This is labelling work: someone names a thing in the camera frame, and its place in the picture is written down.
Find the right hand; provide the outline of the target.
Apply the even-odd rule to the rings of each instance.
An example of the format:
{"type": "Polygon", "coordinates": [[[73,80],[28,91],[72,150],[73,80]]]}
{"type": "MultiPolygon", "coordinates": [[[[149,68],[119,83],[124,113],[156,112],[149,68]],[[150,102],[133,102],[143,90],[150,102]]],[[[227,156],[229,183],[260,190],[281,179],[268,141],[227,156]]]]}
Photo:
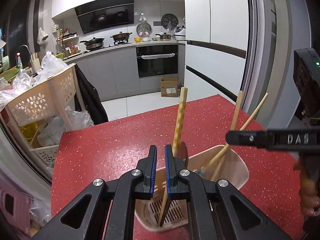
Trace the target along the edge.
{"type": "Polygon", "coordinates": [[[319,216],[319,210],[315,210],[315,208],[319,207],[319,196],[316,189],[316,183],[308,178],[300,158],[294,165],[293,169],[300,172],[299,197],[301,213],[308,217],[319,216]]]}

